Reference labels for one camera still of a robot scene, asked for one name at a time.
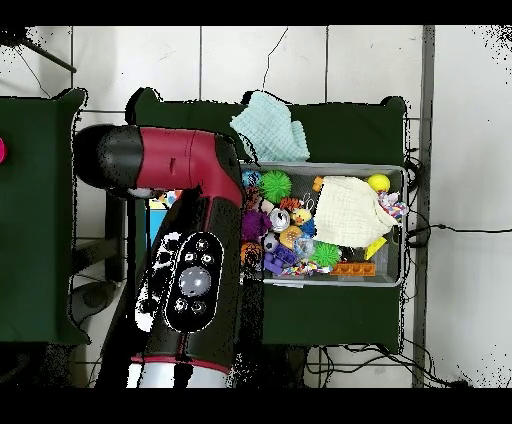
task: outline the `green spiky ball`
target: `green spiky ball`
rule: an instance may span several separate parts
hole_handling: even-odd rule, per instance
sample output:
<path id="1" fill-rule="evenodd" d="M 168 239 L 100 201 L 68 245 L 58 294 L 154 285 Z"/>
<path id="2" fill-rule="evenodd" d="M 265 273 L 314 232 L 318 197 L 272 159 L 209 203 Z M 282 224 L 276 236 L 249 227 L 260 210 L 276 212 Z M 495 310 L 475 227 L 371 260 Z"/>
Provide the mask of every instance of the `green spiky ball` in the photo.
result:
<path id="1" fill-rule="evenodd" d="M 309 258 L 320 266 L 334 266 L 340 260 L 338 246 L 319 241 L 315 244 L 315 253 Z"/>
<path id="2" fill-rule="evenodd" d="M 269 171 L 261 177 L 260 188 L 265 199 L 272 203 L 279 203 L 283 197 L 292 192 L 290 177 L 283 171 Z"/>

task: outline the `toy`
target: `toy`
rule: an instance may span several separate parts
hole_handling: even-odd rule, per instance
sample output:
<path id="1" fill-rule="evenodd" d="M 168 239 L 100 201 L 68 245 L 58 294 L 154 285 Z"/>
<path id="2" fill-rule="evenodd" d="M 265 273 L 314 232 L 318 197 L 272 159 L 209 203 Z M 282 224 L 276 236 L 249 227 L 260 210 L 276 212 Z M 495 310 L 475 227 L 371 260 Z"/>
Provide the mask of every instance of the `toy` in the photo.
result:
<path id="1" fill-rule="evenodd" d="M 263 257 L 263 249 L 261 245 L 253 241 L 242 244 L 240 248 L 240 261 L 242 265 L 255 266 L 261 262 Z"/>
<path id="2" fill-rule="evenodd" d="M 293 241 L 293 251 L 301 259 L 307 259 L 315 253 L 315 242 L 311 236 L 302 234 Z"/>
<path id="3" fill-rule="evenodd" d="M 289 212 L 292 212 L 295 209 L 301 207 L 300 200 L 296 197 L 283 197 L 281 199 L 281 203 L 279 204 L 279 209 L 286 209 Z"/>
<path id="4" fill-rule="evenodd" d="M 242 184 L 244 187 L 259 186 L 261 181 L 261 173 L 246 169 L 242 172 Z"/>
<path id="5" fill-rule="evenodd" d="M 272 230 L 280 233 L 290 226 L 290 215 L 284 209 L 274 209 L 269 215 Z"/>
<path id="6" fill-rule="evenodd" d="M 280 275 L 313 275 L 314 272 L 327 274 L 332 271 L 331 266 L 319 267 L 318 264 L 307 259 L 302 259 L 299 263 L 286 267 L 281 271 Z"/>
<path id="7" fill-rule="evenodd" d="M 407 205 L 398 201 L 398 193 L 388 194 L 381 191 L 378 195 L 379 205 L 396 220 L 401 220 L 407 214 Z"/>
<path id="8" fill-rule="evenodd" d="M 242 240 L 257 241 L 272 227 L 267 214 L 254 210 L 244 212 L 242 217 Z"/>
<path id="9" fill-rule="evenodd" d="M 302 235 L 302 230 L 295 226 L 290 225 L 286 230 L 284 230 L 279 235 L 279 242 L 286 246 L 288 249 L 293 249 L 293 242 L 295 239 L 299 238 Z"/>
<path id="10" fill-rule="evenodd" d="M 269 232 L 263 239 L 263 248 L 265 252 L 273 253 L 279 242 L 276 239 L 276 235 L 273 232 Z"/>
<path id="11" fill-rule="evenodd" d="M 316 177 L 315 181 L 313 181 L 313 191 L 319 192 L 322 189 L 323 183 L 324 179 L 322 177 Z"/>
<path id="12" fill-rule="evenodd" d="M 270 212 L 275 208 L 273 203 L 270 203 L 268 200 L 262 199 L 258 197 L 256 203 L 251 209 L 255 211 L 265 212 L 267 215 L 270 215 Z"/>
<path id="13" fill-rule="evenodd" d="M 302 230 L 302 234 L 307 234 L 308 236 L 315 236 L 315 219 L 311 218 L 309 221 L 306 221 L 299 227 Z"/>
<path id="14" fill-rule="evenodd" d="M 284 264 L 293 264 L 297 262 L 297 255 L 290 249 L 287 249 L 281 244 L 278 244 L 273 253 L 266 252 L 263 260 L 263 267 L 273 272 L 280 274 Z"/>
<path id="15" fill-rule="evenodd" d="M 340 252 L 338 246 L 319 241 L 315 244 L 315 253 L 309 259 L 320 266 L 334 265 L 340 260 Z"/>
<path id="16" fill-rule="evenodd" d="M 375 191 L 388 191 L 391 186 L 389 178 L 382 174 L 373 174 L 366 182 Z"/>
<path id="17" fill-rule="evenodd" d="M 246 187 L 245 194 L 244 210 L 252 209 L 258 202 L 258 199 L 261 199 L 260 189 L 255 186 Z"/>
<path id="18" fill-rule="evenodd" d="M 290 177 L 283 171 L 269 171 L 261 177 L 260 188 L 264 197 L 272 203 L 279 203 L 292 191 Z"/>
<path id="19" fill-rule="evenodd" d="M 371 262 L 337 263 L 330 275 L 375 277 L 375 264 Z"/>
<path id="20" fill-rule="evenodd" d="M 373 255 L 375 255 L 377 250 L 384 246 L 384 244 L 386 244 L 386 239 L 384 237 L 379 237 L 377 240 L 375 240 L 364 250 L 364 260 L 367 261 L 370 259 Z"/>

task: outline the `yellow ball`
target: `yellow ball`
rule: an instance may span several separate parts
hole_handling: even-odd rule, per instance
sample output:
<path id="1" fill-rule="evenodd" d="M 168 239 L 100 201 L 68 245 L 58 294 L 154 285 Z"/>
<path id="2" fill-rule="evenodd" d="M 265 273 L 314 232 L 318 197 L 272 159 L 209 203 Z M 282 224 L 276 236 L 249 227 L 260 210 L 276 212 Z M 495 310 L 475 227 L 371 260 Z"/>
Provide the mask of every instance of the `yellow ball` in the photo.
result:
<path id="1" fill-rule="evenodd" d="M 375 191 L 388 191 L 391 186 L 389 178 L 382 174 L 373 174 L 368 178 L 368 184 Z"/>

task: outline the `green tablecloth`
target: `green tablecloth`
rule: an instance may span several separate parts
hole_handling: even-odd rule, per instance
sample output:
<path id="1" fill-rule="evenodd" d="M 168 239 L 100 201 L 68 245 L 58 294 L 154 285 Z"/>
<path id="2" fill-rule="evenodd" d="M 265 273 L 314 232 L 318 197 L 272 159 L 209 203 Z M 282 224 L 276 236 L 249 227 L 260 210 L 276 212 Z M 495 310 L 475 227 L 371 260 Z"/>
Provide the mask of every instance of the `green tablecloth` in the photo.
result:
<path id="1" fill-rule="evenodd" d="M 87 342 L 68 319 L 71 129 L 82 90 L 0 97 L 0 342 Z"/>
<path id="2" fill-rule="evenodd" d="M 214 102 L 161 102 L 153 90 L 138 92 L 129 120 L 137 125 L 195 128 L 231 135 L 240 158 L 241 141 L 229 127 L 245 106 Z M 304 126 L 311 162 L 403 165 L 401 98 L 382 105 L 328 103 L 291 105 Z M 267 344 L 381 343 L 399 347 L 400 288 L 265 286 L 264 335 Z"/>

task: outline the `circular button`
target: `circular button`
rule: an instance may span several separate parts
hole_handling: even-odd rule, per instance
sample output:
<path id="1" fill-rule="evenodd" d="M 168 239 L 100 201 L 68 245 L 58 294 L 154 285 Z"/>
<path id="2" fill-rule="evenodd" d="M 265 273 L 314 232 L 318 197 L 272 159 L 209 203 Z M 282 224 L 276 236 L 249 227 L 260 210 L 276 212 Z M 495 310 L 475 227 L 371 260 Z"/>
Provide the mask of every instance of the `circular button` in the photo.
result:
<path id="1" fill-rule="evenodd" d="M 204 304 L 204 302 L 194 302 L 194 303 L 192 303 L 191 309 L 192 309 L 192 312 L 194 312 L 194 314 L 199 315 L 199 314 L 202 314 L 206 310 L 206 305 Z"/>
<path id="2" fill-rule="evenodd" d="M 7 157 L 7 146 L 4 141 L 0 138 L 0 163 L 2 163 Z"/>
<path id="3" fill-rule="evenodd" d="M 176 309 L 178 312 L 183 312 L 185 309 L 187 309 L 187 301 L 185 299 L 178 299 L 174 305 L 174 309 Z"/>
<path id="4" fill-rule="evenodd" d="M 213 258 L 211 257 L 211 255 L 203 255 L 201 261 L 205 265 L 211 265 L 213 263 Z"/>
<path id="5" fill-rule="evenodd" d="M 202 296 L 210 290 L 211 284 L 210 274 L 200 266 L 187 268 L 179 279 L 181 292 L 188 297 Z"/>
<path id="6" fill-rule="evenodd" d="M 196 245 L 197 250 L 202 252 L 203 250 L 206 250 L 208 248 L 208 242 L 206 240 L 199 240 Z"/>
<path id="7" fill-rule="evenodd" d="M 185 262 L 194 262 L 196 259 L 196 254 L 193 252 L 185 253 Z"/>

